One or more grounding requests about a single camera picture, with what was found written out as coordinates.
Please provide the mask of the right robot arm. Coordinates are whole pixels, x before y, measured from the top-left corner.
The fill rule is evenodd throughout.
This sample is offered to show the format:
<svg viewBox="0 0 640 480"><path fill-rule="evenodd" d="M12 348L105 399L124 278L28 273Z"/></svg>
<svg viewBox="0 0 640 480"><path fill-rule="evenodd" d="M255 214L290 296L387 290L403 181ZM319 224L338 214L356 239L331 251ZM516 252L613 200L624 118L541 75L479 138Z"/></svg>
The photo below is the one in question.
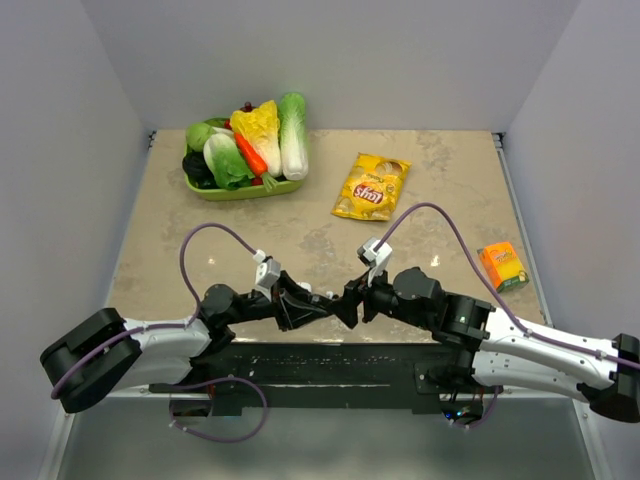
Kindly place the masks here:
<svg viewBox="0 0 640 480"><path fill-rule="evenodd" d="M453 357L425 377L450 392L518 386L573 398L610 420L639 420L639 341L633 336L597 340L510 317L503 308L445 291L418 267L393 280L363 274L333 296L332 309L349 327L384 314L430 332Z"/></svg>

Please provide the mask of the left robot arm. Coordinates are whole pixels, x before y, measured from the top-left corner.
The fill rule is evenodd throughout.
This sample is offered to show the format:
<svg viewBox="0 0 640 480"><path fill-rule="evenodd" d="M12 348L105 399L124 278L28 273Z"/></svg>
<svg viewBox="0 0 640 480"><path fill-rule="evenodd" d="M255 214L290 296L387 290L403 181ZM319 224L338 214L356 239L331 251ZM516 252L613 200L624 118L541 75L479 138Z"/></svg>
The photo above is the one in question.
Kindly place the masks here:
<svg viewBox="0 0 640 480"><path fill-rule="evenodd" d="M336 298L282 273L269 294L211 286L195 317L140 321L105 307L47 347L40 363L53 386L52 399L68 413L85 411L113 391L147 384L196 392L207 380L198 360L231 343L231 325L273 319L280 330L294 330L331 316Z"/></svg>

